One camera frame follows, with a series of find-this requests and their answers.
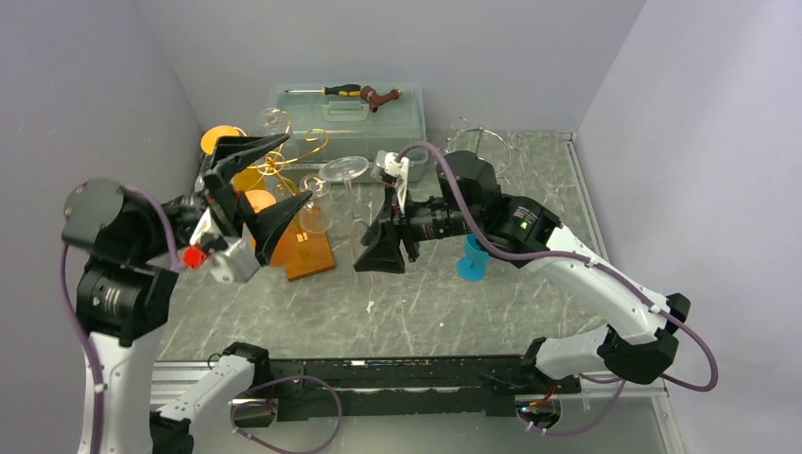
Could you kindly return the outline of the brown pipe fitting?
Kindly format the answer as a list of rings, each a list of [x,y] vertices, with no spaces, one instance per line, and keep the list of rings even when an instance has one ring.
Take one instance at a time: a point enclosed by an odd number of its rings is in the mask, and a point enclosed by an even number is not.
[[[401,96],[402,91],[398,88],[393,88],[386,94],[380,94],[370,85],[364,85],[359,92],[359,97],[368,104],[371,113],[376,113],[381,106],[395,101]]]

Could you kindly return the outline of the yellow frosted wine glass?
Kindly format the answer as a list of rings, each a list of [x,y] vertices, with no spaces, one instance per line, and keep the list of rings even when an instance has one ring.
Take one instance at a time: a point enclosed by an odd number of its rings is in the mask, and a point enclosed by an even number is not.
[[[251,147],[257,137],[249,136],[240,127],[219,125],[203,134],[200,140],[200,167],[197,183],[201,183],[201,175],[214,167],[218,161],[231,157]],[[264,177],[256,170],[254,164],[235,174],[232,179],[236,190],[262,190],[265,188]]]

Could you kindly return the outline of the silver wire cup rack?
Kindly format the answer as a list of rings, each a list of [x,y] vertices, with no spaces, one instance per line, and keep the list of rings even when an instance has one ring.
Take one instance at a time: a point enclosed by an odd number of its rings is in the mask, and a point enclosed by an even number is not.
[[[513,134],[505,138],[501,133],[484,126],[472,126],[469,120],[459,117],[459,124],[450,125],[452,134],[446,138],[445,153],[458,150],[470,151],[482,161],[491,164],[500,182],[509,183],[513,152],[518,151],[520,137]]]

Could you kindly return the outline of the clear stemless glass front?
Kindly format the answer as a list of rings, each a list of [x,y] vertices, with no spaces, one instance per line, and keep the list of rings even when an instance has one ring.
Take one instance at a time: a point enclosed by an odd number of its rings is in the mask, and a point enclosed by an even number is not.
[[[332,225],[333,196],[330,183],[318,174],[304,176],[299,188],[311,193],[299,213],[301,226],[310,233],[324,233]]]

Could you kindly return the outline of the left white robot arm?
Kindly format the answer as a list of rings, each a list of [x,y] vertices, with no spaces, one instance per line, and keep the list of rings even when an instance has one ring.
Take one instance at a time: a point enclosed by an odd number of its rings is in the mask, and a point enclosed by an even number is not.
[[[189,453],[210,412],[270,388],[269,352],[237,342],[175,401],[158,410],[149,403],[180,272],[207,263],[219,282],[249,281],[309,200],[304,191],[258,210],[233,187],[235,174],[287,140],[247,138],[202,173],[193,193],[166,203],[105,178],[70,193],[61,240],[88,256],[76,289],[62,294],[85,358],[79,452]]]

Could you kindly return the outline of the blue plastic wine glass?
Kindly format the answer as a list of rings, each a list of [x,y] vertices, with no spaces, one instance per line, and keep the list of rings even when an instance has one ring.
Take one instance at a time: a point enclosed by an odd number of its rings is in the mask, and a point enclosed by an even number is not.
[[[457,274],[467,282],[481,281],[490,260],[490,254],[481,247],[476,237],[468,235],[463,242],[463,256],[457,261]]]

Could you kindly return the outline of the clear plastic storage box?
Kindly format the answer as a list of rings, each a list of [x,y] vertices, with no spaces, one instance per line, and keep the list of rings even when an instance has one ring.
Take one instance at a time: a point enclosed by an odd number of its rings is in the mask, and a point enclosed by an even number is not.
[[[327,162],[346,156],[374,159],[381,150],[398,151],[425,141],[423,90],[416,82],[370,82],[381,96],[396,89],[400,97],[373,112],[359,97],[326,96],[321,83],[276,84],[268,108],[288,114],[293,138],[282,154],[296,162],[282,174],[298,182]]]

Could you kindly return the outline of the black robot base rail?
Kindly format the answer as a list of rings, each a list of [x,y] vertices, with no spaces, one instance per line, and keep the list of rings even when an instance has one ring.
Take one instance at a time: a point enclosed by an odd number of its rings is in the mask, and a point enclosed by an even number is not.
[[[578,378],[554,381],[519,355],[281,358],[270,367],[275,384],[236,397],[239,426],[338,415],[512,417],[529,402],[551,409],[558,397],[581,390]]]

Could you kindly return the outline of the small clear cup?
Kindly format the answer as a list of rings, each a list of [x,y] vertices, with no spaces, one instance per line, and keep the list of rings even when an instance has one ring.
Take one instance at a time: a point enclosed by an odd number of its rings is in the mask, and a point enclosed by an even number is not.
[[[359,203],[355,180],[368,170],[369,164],[368,159],[363,156],[345,156],[326,163],[320,170],[320,175],[325,181],[342,184],[344,187],[352,219],[349,234],[349,252],[352,258],[352,268],[356,273],[357,260],[366,250],[366,246],[361,244],[361,240],[370,227],[368,219],[365,218],[365,214],[369,214],[370,211],[365,211]]]

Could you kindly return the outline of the clear wine glass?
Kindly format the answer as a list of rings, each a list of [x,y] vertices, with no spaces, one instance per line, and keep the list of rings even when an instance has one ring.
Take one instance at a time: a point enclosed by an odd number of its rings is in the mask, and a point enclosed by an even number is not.
[[[257,136],[269,136],[279,133],[284,133],[288,136],[287,141],[274,149],[274,151],[281,154],[280,161],[289,161],[299,156],[300,151],[295,140],[292,120],[286,111],[278,108],[268,108],[260,112],[257,116],[256,131]]]

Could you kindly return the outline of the gold wire wine glass rack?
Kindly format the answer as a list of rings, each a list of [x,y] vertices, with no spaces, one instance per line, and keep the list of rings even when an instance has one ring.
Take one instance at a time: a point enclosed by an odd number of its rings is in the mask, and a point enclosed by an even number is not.
[[[275,245],[271,267],[284,269],[289,282],[311,277],[336,267],[327,238],[331,201],[328,183],[318,175],[309,174],[295,183],[286,177],[289,165],[305,155],[296,146],[289,114],[269,108],[259,115],[259,140],[285,134],[285,142],[265,152],[246,170],[260,174],[245,191],[253,211],[285,215],[288,225]]]

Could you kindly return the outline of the orange plastic wine glass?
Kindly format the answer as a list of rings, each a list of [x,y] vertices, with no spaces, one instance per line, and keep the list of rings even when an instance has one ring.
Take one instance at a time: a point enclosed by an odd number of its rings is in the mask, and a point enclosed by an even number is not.
[[[254,252],[258,263],[272,266],[277,251],[286,249],[281,246],[289,224],[300,210],[303,201],[298,196],[277,200],[267,190],[249,190],[246,200],[253,211],[253,220],[248,224],[254,242]]]

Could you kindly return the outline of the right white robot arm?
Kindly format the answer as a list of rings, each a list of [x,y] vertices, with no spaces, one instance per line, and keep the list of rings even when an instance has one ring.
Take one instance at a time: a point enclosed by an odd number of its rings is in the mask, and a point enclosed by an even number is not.
[[[386,186],[384,201],[361,240],[356,271],[402,274],[423,242],[467,236],[458,262],[464,280],[481,279],[485,260],[494,258],[542,273],[604,320],[589,333],[536,340],[520,370],[527,389],[542,393],[567,376],[599,371],[643,385],[665,376],[679,348],[676,334],[685,328],[688,298],[648,290],[622,274],[543,204],[505,194],[493,166],[473,152],[440,155],[441,193],[424,201],[407,188],[409,164],[405,153],[376,156],[373,175]]]

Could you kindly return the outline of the black yellow screwdriver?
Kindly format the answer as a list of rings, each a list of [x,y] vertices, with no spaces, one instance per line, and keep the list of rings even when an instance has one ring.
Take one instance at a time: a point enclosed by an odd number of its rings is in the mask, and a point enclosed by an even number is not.
[[[337,86],[324,86],[317,89],[288,89],[286,95],[322,95],[339,97],[360,97],[362,86],[358,84],[342,84]]]

